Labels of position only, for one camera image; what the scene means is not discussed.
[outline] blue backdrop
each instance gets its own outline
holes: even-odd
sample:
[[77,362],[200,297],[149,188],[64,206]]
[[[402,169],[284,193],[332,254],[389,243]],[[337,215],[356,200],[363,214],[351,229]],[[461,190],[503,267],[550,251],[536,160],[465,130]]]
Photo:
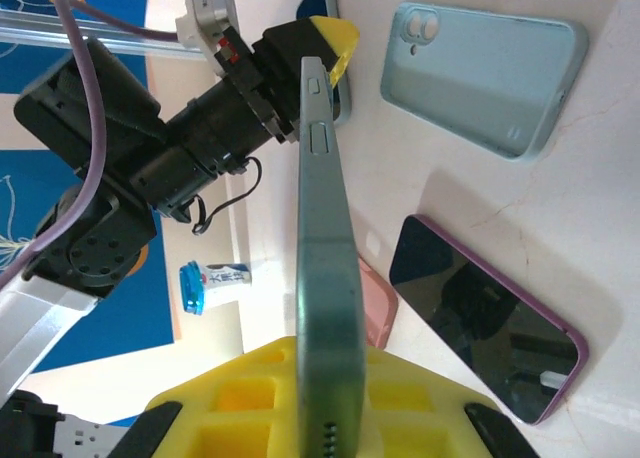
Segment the blue backdrop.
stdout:
[[[30,238],[60,195],[77,183],[71,169],[49,151],[1,151],[0,179],[15,190],[13,238]],[[11,196],[0,180],[0,232],[6,233]],[[106,358],[173,342],[160,220],[144,266],[83,318],[36,371]]]
[[[147,0],[85,0],[119,18],[144,24]],[[0,0],[0,8],[55,15],[49,0]],[[76,14],[78,18],[87,18]],[[0,43],[0,93],[20,94],[27,84],[69,53],[68,50],[36,46],[13,47]],[[144,57],[122,55],[119,58],[145,86]]]

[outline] phone camera cutout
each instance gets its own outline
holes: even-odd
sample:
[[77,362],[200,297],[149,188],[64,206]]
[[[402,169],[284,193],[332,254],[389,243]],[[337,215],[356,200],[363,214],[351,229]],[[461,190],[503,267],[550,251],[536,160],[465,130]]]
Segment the phone camera cutout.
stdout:
[[421,27],[422,27],[422,17],[420,16],[420,13],[418,12],[412,13],[411,16],[409,17],[409,20],[407,21],[407,34],[412,38],[419,38],[421,33],[420,31]]
[[435,13],[428,13],[423,17],[422,22],[422,38],[427,41],[433,40],[438,34],[440,23],[438,23],[438,16]]

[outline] light blue phone case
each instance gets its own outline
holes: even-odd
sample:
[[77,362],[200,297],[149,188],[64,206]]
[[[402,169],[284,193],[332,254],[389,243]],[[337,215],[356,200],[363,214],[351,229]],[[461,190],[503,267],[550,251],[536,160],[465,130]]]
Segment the light blue phone case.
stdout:
[[382,97],[506,158],[533,158],[588,48],[577,23],[418,3],[396,10]]

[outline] blue bottle cap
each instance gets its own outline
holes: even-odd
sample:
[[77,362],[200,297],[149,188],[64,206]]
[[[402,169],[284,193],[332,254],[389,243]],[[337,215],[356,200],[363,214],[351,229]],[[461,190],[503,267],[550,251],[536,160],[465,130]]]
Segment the blue bottle cap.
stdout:
[[184,311],[201,315],[204,310],[204,286],[200,268],[195,261],[180,268],[180,290]]

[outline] metal bracket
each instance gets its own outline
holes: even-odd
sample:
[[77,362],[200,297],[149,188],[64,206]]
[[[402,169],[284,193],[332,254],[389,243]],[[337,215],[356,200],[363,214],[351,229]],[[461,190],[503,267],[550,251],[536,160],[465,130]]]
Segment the metal bracket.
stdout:
[[53,452],[62,458],[106,458],[127,430],[64,415],[64,421],[56,423]]
[[187,14],[176,19],[178,39],[185,47],[200,48],[218,76],[224,70],[215,57],[224,31],[239,30],[235,0],[184,0]]
[[0,290],[0,407],[98,299],[22,273]]

